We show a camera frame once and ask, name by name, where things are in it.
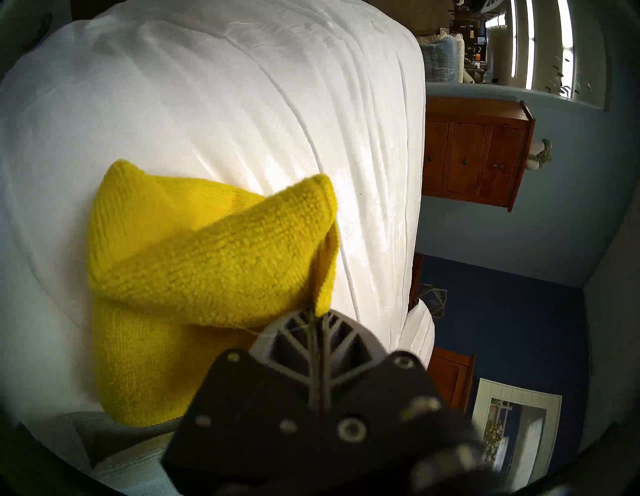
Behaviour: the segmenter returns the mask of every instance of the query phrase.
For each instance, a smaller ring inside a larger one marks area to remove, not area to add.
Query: white pillow
[[[465,39],[460,33],[454,38],[458,45],[458,82],[462,83],[465,77]]]
[[[439,33],[437,35],[428,35],[428,36],[418,36],[417,40],[418,40],[418,44],[419,45],[428,45],[429,43],[433,43],[436,42],[438,40],[442,40],[444,38],[446,38],[448,35],[447,33]]]

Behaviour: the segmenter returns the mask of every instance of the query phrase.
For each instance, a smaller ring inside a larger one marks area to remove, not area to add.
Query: window
[[[558,0],[558,10],[560,11],[560,29],[562,31],[562,80],[563,86],[568,86],[566,93],[561,92],[560,96],[571,98],[573,95],[573,29],[571,25],[571,15],[567,0]]]
[[[533,86],[533,61],[536,55],[536,32],[533,26],[533,1],[527,0],[527,24],[529,26],[529,55],[527,57],[527,82],[525,88],[528,90]]]
[[[511,77],[516,77],[516,59],[518,58],[518,40],[516,37],[516,1],[511,0],[511,30],[513,46],[511,48]]]
[[[486,28],[497,28],[498,26],[506,26],[507,20],[505,14],[499,15],[498,17],[494,17],[485,22],[484,26]]]

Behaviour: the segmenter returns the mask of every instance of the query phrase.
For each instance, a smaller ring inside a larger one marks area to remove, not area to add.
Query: dresser drawer
[[[424,124],[424,164],[422,166],[422,190],[440,191],[447,155],[448,122]]]
[[[479,196],[506,200],[520,153],[523,131],[493,126]]]
[[[486,128],[481,124],[454,124],[448,192],[471,196],[476,192]]]

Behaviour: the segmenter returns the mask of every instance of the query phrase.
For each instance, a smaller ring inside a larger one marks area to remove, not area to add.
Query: blue wall
[[[589,385],[582,290],[436,257],[421,280],[448,290],[436,346],[476,354],[469,416],[479,378],[562,395],[549,470],[573,460]]]
[[[605,110],[518,88],[427,84],[427,98],[523,99],[536,118],[534,139],[550,139],[553,149],[550,164],[525,172],[512,213],[422,197],[416,252],[574,287],[586,282],[622,221],[640,163],[640,65],[627,48],[636,44],[632,16],[619,3],[594,6],[610,70]]]

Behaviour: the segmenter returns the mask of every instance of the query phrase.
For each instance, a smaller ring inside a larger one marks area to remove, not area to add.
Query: pillow
[[[419,45],[427,45],[438,40],[443,40],[447,36],[449,36],[447,33],[439,33],[437,35],[418,36],[417,39]]]
[[[465,77],[465,39],[460,33],[454,36],[458,46],[458,82],[462,83]]]
[[[420,44],[420,49],[427,83],[458,81],[458,47],[453,36],[445,35],[434,42]]]

